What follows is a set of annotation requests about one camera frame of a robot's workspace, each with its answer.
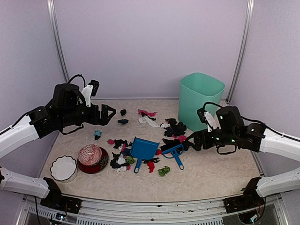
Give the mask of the blue hand brush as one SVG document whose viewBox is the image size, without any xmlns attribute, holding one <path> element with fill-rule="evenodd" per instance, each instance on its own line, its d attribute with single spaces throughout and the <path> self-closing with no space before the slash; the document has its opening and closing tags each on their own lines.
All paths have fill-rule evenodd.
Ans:
<svg viewBox="0 0 300 225">
<path fill-rule="evenodd" d="M 161 147 L 162 155 L 167 159 L 175 159 L 178 167 L 184 170 L 184 166 L 180 160 L 180 155 L 184 152 L 183 144 L 178 144 L 176 146 L 170 147 L 169 145 L 163 145 Z"/>
</svg>

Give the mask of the teal plastic waste bin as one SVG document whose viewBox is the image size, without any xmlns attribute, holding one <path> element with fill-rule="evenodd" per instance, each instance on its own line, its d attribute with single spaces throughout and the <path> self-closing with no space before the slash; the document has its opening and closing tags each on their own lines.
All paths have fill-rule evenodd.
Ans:
<svg viewBox="0 0 300 225">
<path fill-rule="evenodd" d="M 178 119 L 188 129 L 200 131 L 207 126 L 201 123 L 197 110 L 204 103 L 219 104 L 225 90 L 225 84 L 203 73 L 192 73 L 180 80 L 179 114 Z"/>
</svg>

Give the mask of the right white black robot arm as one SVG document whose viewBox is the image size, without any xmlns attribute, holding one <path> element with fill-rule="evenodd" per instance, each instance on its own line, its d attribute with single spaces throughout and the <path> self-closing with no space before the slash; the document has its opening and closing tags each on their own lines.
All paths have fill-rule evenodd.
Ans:
<svg viewBox="0 0 300 225">
<path fill-rule="evenodd" d="M 220 107 L 216 111 L 216 119 L 204 106 L 197 110 L 197 115 L 207 127 L 190 135 L 195 150 L 212 147 L 219 150 L 225 146 L 234 146 L 235 150 L 271 153 L 296 161 L 300 159 L 299 138 L 280 133 L 258 120 L 248 119 L 250 124 L 245 125 L 246 118 L 240 115 L 235 106 Z M 299 168 L 271 177 L 252 178 L 240 197 L 240 204 L 250 208 L 258 198 L 299 188 Z"/>
</svg>

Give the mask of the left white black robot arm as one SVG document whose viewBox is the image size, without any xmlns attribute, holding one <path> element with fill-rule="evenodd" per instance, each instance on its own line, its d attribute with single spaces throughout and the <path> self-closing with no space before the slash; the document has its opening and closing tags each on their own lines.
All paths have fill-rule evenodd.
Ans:
<svg viewBox="0 0 300 225">
<path fill-rule="evenodd" d="M 0 133 L 0 156 L 3 158 L 19 147 L 42 139 L 54 131 L 63 132 L 75 125 L 77 130 L 84 123 L 106 126 L 116 114 L 116 109 L 108 105 L 94 105 L 99 82 L 91 80 L 82 89 L 71 83 L 58 84 L 53 97 L 45 106 L 39 106 L 22 115 L 13 125 Z M 51 178 L 33 178 L 0 168 L 0 189 L 47 199 L 53 207 L 62 208 L 66 199 Z"/>
</svg>

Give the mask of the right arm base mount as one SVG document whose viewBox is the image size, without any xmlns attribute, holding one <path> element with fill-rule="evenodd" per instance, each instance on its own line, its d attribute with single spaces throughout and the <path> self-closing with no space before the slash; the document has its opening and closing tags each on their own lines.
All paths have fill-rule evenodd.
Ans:
<svg viewBox="0 0 300 225">
<path fill-rule="evenodd" d="M 226 213 L 248 210 L 265 204 L 265 199 L 260 197 L 256 191 L 258 181 L 261 177 L 252 178 L 243 189 L 242 195 L 225 198 L 223 200 Z"/>
</svg>

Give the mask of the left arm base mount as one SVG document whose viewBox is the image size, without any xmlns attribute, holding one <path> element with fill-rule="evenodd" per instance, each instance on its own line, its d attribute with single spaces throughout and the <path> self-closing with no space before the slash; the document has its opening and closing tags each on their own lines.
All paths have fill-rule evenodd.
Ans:
<svg viewBox="0 0 300 225">
<path fill-rule="evenodd" d="M 66 213 L 78 214 L 82 201 L 79 198 L 64 196 L 58 185 L 53 179 L 43 178 L 46 181 L 49 193 L 42 198 L 40 204 L 54 210 L 64 211 Z"/>
</svg>

